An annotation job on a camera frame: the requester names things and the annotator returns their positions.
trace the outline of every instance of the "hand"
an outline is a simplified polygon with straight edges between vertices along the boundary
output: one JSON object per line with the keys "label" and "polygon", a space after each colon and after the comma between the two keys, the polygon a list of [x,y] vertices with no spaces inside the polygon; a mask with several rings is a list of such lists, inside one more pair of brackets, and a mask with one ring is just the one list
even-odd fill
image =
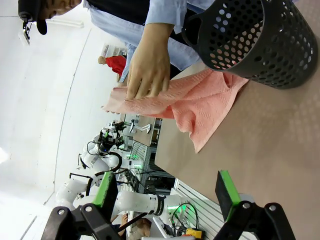
{"label": "hand", "polygon": [[123,214],[121,219],[121,225],[125,225],[128,222],[128,214]]}
{"label": "hand", "polygon": [[127,99],[156,97],[167,91],[170,81],[168,39],[173,25],[150,23],[144,27],[128,74]]}

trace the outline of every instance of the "red object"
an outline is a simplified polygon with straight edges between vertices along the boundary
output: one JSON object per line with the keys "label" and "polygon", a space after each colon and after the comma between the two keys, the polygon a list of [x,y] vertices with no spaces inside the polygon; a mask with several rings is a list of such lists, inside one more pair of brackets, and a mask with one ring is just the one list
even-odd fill
{"label": "red object", "polygon": [[125,69],[126,61],[124,56],[111,56],[105,58],[105,63],[112,68],[112,71],[119,74],[120,77]]}

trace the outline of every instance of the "green gripper pad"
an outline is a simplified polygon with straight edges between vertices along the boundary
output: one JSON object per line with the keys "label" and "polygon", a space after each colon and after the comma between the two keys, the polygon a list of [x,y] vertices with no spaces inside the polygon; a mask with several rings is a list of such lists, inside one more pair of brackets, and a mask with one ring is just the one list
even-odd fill
{"label": "green gripper pad", "polygon": [[228,171],[222,170],[218,172],[215,194],[219,201],[223,219],[227,222],[234,211],[234,207],[241,202],[239,193]]}
{"label": "green gripper pad", "polygon": [[110,220],[118,195],[116,175],[112,171],[104,173],[93,204],[100,208],[105,219]]}

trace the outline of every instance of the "cap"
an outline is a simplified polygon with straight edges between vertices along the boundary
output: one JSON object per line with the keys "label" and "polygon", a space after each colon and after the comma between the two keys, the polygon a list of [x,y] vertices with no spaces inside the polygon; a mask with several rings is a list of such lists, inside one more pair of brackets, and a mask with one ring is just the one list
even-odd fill
{"label": "cap", "polygon": [[43,0],[18,0],[19,17],[26,23],[36,22],[39,33],[47,33],[46,20],[39,19],[41,3]]}

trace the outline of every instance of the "metal frame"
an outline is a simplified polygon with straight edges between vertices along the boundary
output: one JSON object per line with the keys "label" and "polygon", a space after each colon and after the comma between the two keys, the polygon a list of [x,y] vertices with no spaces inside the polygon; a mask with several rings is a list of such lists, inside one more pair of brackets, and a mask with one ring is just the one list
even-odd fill
{"label": "metal frame", "polygon": [[[220,231],[224,225],[224,218],[221,213],[220,206],[211,201],[207,197],[203,196],[201,193],[192,189],[187,184],[183,183],[179,179],[175,180],[174,190],[182,197],[185,197],[187,201],[193,204],[198,213],[199,217],[199,228],[205,231],[204,240],[212,240],[215,238],[217,233]],[[187,207],[187,211],[184,214],[183,218],[191,223],[191,227],[196,225],[196,219],[193,218],[193,215],[190,214],[192,211]],[[249,233],[244,232],[239,238],[240,240],[257,240],[257,238]]]}

